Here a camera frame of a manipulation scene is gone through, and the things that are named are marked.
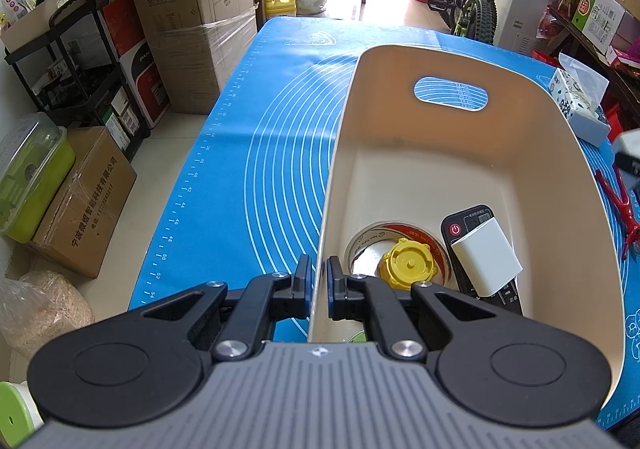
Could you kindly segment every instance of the red logo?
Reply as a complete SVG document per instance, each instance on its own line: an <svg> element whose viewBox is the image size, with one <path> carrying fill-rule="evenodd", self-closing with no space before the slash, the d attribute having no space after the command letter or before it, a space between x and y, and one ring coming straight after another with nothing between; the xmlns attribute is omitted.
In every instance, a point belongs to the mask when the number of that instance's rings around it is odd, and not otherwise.
<svg viewBox="0 0 640 449"><path fill-rule="evenodd" d="M578 13L581 16L586 16L589 13L590 8L591 2L589 0L580 0L580 5L578 5Z"/></svg>

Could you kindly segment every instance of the blue silicone mat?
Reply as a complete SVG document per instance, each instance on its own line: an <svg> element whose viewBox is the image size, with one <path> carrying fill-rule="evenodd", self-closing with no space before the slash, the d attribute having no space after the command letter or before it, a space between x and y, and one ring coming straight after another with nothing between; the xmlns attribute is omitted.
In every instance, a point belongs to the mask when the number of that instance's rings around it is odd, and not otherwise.
<svg viewBox="0 0 640 449"><path fill-rule="evenodd" d="M221 279L241 288L254 275L315 263L338 118L358 56L377 44L412 44L492 62L548 86L554 69L513 52L405 26L275 18L242 58L196 139L149 245L129 308ZM425 75L429 68L425 65ZM421 80L422 100L479 108L483 90ZM615 187L608 144L583 143L593 169ZM618 252L623 233L604 199ZM626 354L602 411L604 427L640 407L640 283L635 258L621 266ZM304 341L306 321L282 321L276 340Z"/></svg>

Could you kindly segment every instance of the remote control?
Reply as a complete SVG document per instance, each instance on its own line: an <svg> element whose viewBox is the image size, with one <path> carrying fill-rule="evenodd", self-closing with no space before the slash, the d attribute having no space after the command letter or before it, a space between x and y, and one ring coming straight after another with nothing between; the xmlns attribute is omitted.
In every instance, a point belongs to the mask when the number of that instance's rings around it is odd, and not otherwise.
<svg viewBox="0 0 640 449"><path fill-rule="evenodd" d="M460 292L522 315L522 307L520 306L520 299L518 298L515 278L504 285L494 295L490 297L479 297L476 289L471 284L471 280L469 280L468 275L466 275L465 269L462 268L462 264L460 264L456 253L453 252L451 248L451 244L454 241L467 235L480 224L493 217L494 212L486 205L478 205L449 215L442 221L442 225L440 226L442 238L444 238L445 245L447 246L447 252L449 252L449 259L451 260L451 268L456 275Z"/></svg>

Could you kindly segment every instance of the transparent plastic lid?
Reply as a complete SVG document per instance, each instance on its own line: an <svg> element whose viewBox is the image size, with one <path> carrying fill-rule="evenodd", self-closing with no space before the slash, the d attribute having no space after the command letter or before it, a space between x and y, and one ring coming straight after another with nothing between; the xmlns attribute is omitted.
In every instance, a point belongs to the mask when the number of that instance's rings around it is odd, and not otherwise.
<svg viewBox="0 0 640 449"><path fill-rule="evenodd" d="M65 131L37 113L21 118L0 140L0 232L13 223Z"/></svg>

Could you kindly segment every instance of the tiled floor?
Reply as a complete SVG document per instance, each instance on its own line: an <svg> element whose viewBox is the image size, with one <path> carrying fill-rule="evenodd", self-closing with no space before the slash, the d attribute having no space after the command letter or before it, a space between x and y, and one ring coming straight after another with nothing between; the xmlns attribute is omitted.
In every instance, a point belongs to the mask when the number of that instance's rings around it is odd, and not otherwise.
<svg viewBox="0 0 640 449"><path fill-rule="evenodd" d="M411 25L446 30L440 17L415 0L328 0L324 16L380 25ZM102 320L126 311L146 249L175 180L206 116L169 111L133 159L138 178L124 207L97 279L88 280L62 270ZM34 260L33 268L51 264ZM24 379L26 362L12 356L11 380Z"/></svg>

